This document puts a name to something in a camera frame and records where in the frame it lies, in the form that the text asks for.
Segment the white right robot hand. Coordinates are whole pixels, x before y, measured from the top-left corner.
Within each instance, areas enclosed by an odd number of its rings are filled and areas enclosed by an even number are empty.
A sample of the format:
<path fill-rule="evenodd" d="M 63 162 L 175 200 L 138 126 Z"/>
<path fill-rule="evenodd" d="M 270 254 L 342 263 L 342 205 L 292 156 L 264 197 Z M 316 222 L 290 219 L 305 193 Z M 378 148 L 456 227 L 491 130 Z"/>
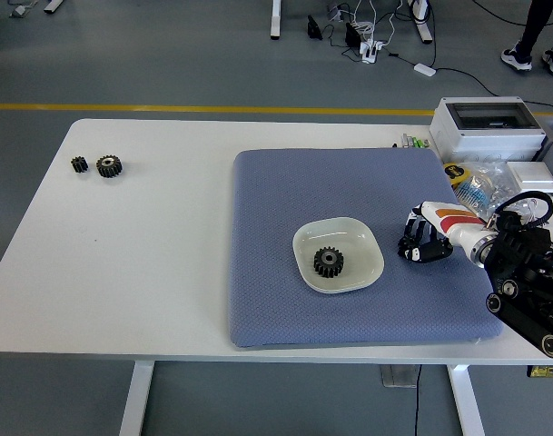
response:
<path fill-rule="evenodd" d="M 472 263 L 483 268 L 495 238 L 496 233 L 465 206 L 423 202 L 409 213 L 398 255 L 414 263 L 431 263 L 461 247 Z"/>

